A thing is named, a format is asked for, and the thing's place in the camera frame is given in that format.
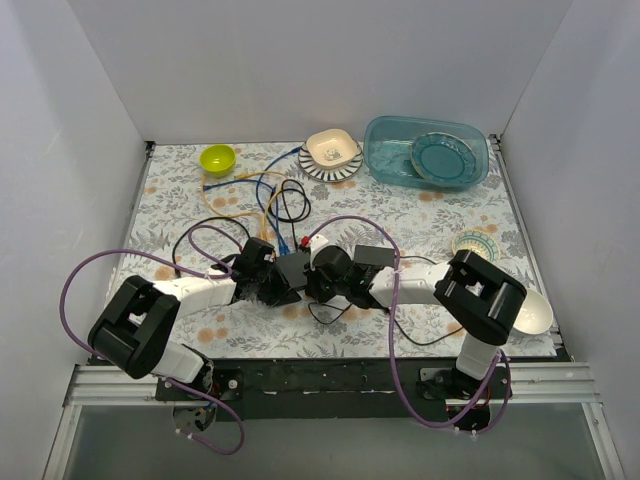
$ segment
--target wall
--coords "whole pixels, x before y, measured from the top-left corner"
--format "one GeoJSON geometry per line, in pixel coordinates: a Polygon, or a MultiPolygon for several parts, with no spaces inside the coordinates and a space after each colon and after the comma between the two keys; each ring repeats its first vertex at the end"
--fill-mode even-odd
{"type": "Polygon", "coordinates": [[[69,0],[143,138],[356,138],[379,115],[500,133],[570,0],[69,0]]]}
{"type": "Polygon", "coordinates": [[[640,4],[573,3],[504,134],[564,339],[640,478],[640,4]]]}
{"type": "MultiPolygon", "coordinates": [[[[144,144],[64,0],[0,0],[0,72],[0,465],[21,480],[42,476],[86,358],[58,320],[62,284],[119,243],[144,144]]],[[[83,336],[112,265],[72,287],[83,336]]]]}

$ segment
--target floral tablecloth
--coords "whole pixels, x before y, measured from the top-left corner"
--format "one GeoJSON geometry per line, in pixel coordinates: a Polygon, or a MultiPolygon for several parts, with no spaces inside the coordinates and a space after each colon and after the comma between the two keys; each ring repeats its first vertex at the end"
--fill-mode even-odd
{"type": "MultiPolygon", "coordinates": [[[[295,147],[293,143],[253,143],[233,145],[238,155],[234,173],[263,170],[267,164],[295,147]]],[[[133,225],[129,248],[140,249],[170,258],[177,238],[193,223],[213,216],[203,204],[199,188],[202,170],[199,155],[206,145],[157,146],[133,225]]],[[[274,167],[297,179],[305,186],[312,201],[312,212],[296,225],[298,238],[310,233],[322,221],[336,215],[357,214],[382,225],[396,240],[403,255],[423,255],[435,261],[452,257],[451,239],[465,228],[480,228],[490,233],[501,248],[498,265],[527,287],[534,287],[531,267],[522,233],[509,201],[500,166],[491,156],[490,171],[485,181],[462,193],[434,193],[390,186],[375,181],[364,165],[351,179],[336,184],[318,183],[308,178],[297,165],[295,155],[274,167]]],[[[265,177],[274,181],[277,177],[265,177]]],[[[257,209],[253,184],[235,184],[208,192],[209,201],[228,214],[257,209]]],[[[291,194],[292,215],[299,212],[302,200],[291,194]]],[[[257,233],[257,217],[241,221],[252,234],[257,233]]],[[[244,234],[229,222],[215,222],[243,239],[244,234]]],[[[292,245],[290,228],[281,231],[292,245]]],[[[384,245],[381,235],[369,225],[355,221],[337,222],[323,234],[350,250],[357,243],[384,245]]],[[[275,233],[271,232],[275,244],[275,233]]],[[[215,232],[196,234],[200,246],[213,255],[233,253],[233,244],[215,232]]],[[[188,242],[178,249],[179,263],[204,271],[210,262],[195,253],[188,242]]],[[[404,260],[402,268],[411,268],[404,260]]],[[[149,279],[172,278],[172,269],[150,260],[127,256],[117,283],[132,274],[149,279]]],[[[332,301],[345,306],[342,299],[332,301]]],[[[316,306],[314,312],[324,321],[337,312],[316,306]]],[[[398,309],[398,322],[412,338],[427,342],[459,327],[442,307],[411,305],[398,309]]],[[[171,338],[196,348],[213,358],[291,358],[291,357],[384,357],[387,347],[388,318],[379,311],[351,308],[332,325],[316,322],[307,302],[280,308],[268,308],[257,302],[240,302],[198,312],[176,322],[171,338]]],[[[399,356],[455,356],[464,339],[464,330],[429,347],[416,347],[396,335],[399,356]]],[[[528,339],[510,339],[507,354],[512,356],[555,355],[549,334],[528,339]]]]}

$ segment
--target bowl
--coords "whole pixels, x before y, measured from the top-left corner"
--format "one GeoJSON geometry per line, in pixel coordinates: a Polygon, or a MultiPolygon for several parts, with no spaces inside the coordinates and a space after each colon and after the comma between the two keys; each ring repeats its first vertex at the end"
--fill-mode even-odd
{"type": "Polygon", "coordinates": [[[332,170],[351,162],[360,146],[344,130],[331,128],[311,135],[305,147],[319,168],[332,170]]]}
{"type": "Polygon", "coordinates": [[[462,123],[425,118],[372,120],[364,137],[364,161],[379,182],[442,192],[466,190],[489,173],[489,149],[482,133],[462,123]],[[456,148],[469,164],[461,173],[459,157],[452,155],[456,148]]]}
{"type": "Polygon", "coordinates": [[[476,228],[458,232],[451,241],[451,250],[471,250],[485,260],[496,263],[500,259],[500,248],[491,235],[476,228]]]}
{"type": "Polygon", "coordinates": [[[552,324],[553,309],[547,299],[532,288],[527,288],[527,297],[513,324],[512,334],[515,336],[540,335],[549,330],[552,324]]]}
{"type": "Polygon", "coordinates": [[[229,145],[211,145],[200,154],[200,166],[214,177],[229,175],[236,164],[236,152],[229,145]]]}

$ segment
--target striped plate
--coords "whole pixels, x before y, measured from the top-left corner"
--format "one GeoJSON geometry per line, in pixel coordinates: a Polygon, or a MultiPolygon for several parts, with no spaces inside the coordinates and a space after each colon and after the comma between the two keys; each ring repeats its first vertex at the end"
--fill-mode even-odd
{"type": "Polygon", "coordinates": [[[363,159],[364,156],[362,155],[362,148],[360,147],[360,144],[358,144],[358,154],[353,157],[353,160],[341,167],[325,170],[320,168],[313,160],[309,150],[307,150],[306,143],[300,147],[300,151],[298,152],[298,164],[302,171],[314,180],[318,180],[320,182],[342,182],[347,178],[351,178],[362,166],[363,159]]]}

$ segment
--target black cable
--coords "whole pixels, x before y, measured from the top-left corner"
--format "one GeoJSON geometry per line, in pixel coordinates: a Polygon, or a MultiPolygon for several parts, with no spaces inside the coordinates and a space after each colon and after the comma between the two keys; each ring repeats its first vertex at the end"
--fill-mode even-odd
{"type": "Polygon", "coordinates": [[[291,225],[291,233],[293,235],[293,245],[297,251],[298,239],[296,238],[296,227],[294,224],[298,222],[302,222],[303,220],[306,220],[307,218],[309,218],[309,215],[311,215],[311,200],[309,200],[309,197],[307,196],[307,193],[304,187],[302,186],[302,184],[297,180],[287,178],[282,182],[280,188],[281,188],[281,191],[278,193],[278,195],[282,195],[282,204],[284,206],[285,212],[287,213],[287,218],[277,216],[272,210],[273,205],[269,206],[269,214],[272,217],[276,218],[279,222],[288,223],[291,225]],[[295,183],[298,187],[300,187],[300,190],[296,188],[284,188],[285,183],[287,182],[295,183]],[[296,192],[302,195],[302,198],[304,200],[302,212],[300,212],[300,214],[295,218],[291,216],[291,212],[289,211],[289,206],[287,205],[287,196],[285,195],[286,192],[296,192]]]}
{"type": "Polygon", "coordinates": [[[455,335],[456,333],[458,333],[460,330],[462,330],[463,327],[458,328],[457,330],[454,330],[453,332],[449,332],[446,335],[443,335],[440,338],[436,338],[435,340],[431,340],[430,342],[425,342],[425,343],[421,343],[421,342],[417,342],[415,341],[413,338],[411,338],[407,332],[404,331],[404,329],[402,328],[402,326],[398,323],[398,321],[395,321],[396,327],[398,327],[398,330],[400,330],[400,333],[402,334],[402,336],[404,338],[406,338],[407,340],[409,340],[411,343],[413,343],[414,345],[418,346],[418,347],[428,347],[430,345],[434,345],[442,340],[444,340],[445,338],[450,337],[451,335],[455,335]]]}
{"type": "Polygon", "coordinates": [[[404,259],[404,258],[419,258],[420,260],[425,260],[429,263],[432,263],[433,265],[437,265],[437,262],[434,262],[433,260],[431,260],[430,258],[427,257],[421,257],[420,255],[403,255],[400,258],[404,259]]]}
{"type": "MultiPolygon", "coordinates": [[[[198,225],[202,225],[205,222],[210,222],[212,220],[226,220],[227,222],[231,222],[231,223],[235,223],[236,225],[238,225],[240,228],[242,228],[242,230],[244,231],[244,233],[247,235],[247,238],[251,238],[251,234],[249,233],[249,230],[247,230],[247,227],[245,227],[242,223],[240,223],[238,220],[235,220],[233,218],[227,218],[227,217],[209,217],[209,218],[205,218],[204,220],[200,220],[199,222],[194,223],[193,225],[191,225],[189,228],[187,228],[187,230],[180,235],[180,237],[178,238],[178,240],[176,241],[175,245],[173,246],[173,250],[171,250],[171,261],[173,263],[178,263],[176,261],[176,251],[178,250],[178,245],[180,245],[180,242],[182,240],[184,240],[184,237],[186,237],[189,233],[189,230],[191,230],[193,227],[197,227],[198,225]]],[[[181,273],[180,270],[176,270],[175,268],[173,269],[173,271],[175,272],[176,276],[178,278],[181,277],[181,273]]]]}
{"type": "Polygon", "coordinates": [[[340,317],[342,317],[342,315],[344,315],[346,313],[346,311],[349,310],[352,306],[353,306],[353,304],[350,303],[346,308],[340,308],[340,307],[334,307],[333,305],[326,305],[324,303],[310,302],[307,305],[307,308],[309,309],[309,313],[311,314],[311,316],[314,318],[314,320],[316,322],[320,323],[321,325],[331,325],[332,323],[335,323],[338,320],[340,320],[340,317]],[[338,310],[340,312],[340,314],[336,318],[331,320],[330,322],[323,322],[318,317],[316,317],[315,313],[313,313],[313,310],[311,310],[311,305],[322,305],[323,307],[333,308],[334,310],[338,310]]]}

